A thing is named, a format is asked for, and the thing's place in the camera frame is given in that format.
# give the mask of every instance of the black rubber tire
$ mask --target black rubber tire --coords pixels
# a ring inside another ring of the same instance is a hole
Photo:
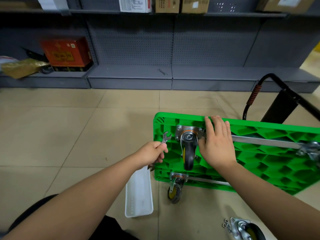
[[[169,197],[169,192],[170,192],[170,187],[169,187],[167,192],[167,197],[172,204],[177,204],[182,196],[182,188],[179,184],[175,184],[174,187],[177,190],[175,196],[172,199]]]
[[[184,169],[186,171],[191,171],[193,169],[193,161],[195,159],[195,151],[192,146],[192,143],[186,142],[185,146],[185,153],[184,153]]]
[[[245,231],[250,234],[252,240],[266,240],[262,230],[256,224],[247,224],[245,226]]]

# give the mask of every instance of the human arm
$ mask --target human arm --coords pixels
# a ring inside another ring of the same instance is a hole
[[[148,142],[137,152],[87,177],[44,204],[3,239],[89,239],[131,175],[162,162],[166,144]]]
[[[264,181],[238,164],[230,123],[205,118],[207,139],[199,140],[204,159],[235,189],[278,240],[319,239],[320,211]]]

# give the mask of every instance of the open-end wrench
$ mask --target open-end wrench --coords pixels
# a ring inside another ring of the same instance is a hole
[[[172,137],[172,134],[170,134],[170,136],[168,136],[168,131],[163,133],[162,141],[161,141],[160,145],[169,141],[171,139],[171,137]],[[155,163],[148,165],[148,169],[150,169],[150,172],[152,172],[155,169]]]

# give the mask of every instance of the forearm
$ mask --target forearm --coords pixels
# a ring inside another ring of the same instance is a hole
[[[320,212],[234,163],[218,172],[278,240],[318,239]]]
[[[138,169],[130,155],[54,197],[5,239],[88,239]]]

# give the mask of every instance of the green plastic platform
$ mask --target green plastic platform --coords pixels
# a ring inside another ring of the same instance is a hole
[[[257,121],[223,119],[230,122],[231,132],[238,136],[258,134],[265,139],[285,139],[293,142],[320,142],[320,128],[283,125]],[[181,158],[180,142],[175,140],[177,125],[197,126],[205,128],[203,116],[178,113],[159,112],[153,120],[154,141],[162,141],[163,133],[172,133],[167,141],[169,152],[162,163],[155,165],[154,177],[158,181],[169,182],[170,172],[185,173],[192,177],[225,181],[201,156],[199,148],[195,154],[191,171],[184,170]],[[238,163],[258,177],[294,195],[320,180],[320,171],[308,155],[296,155],[296,149],[281,148],[266,145],[254,145],[234,142],[235,155]],[[227,185],[188,180],[185,185],[208,189],[234,191]]]

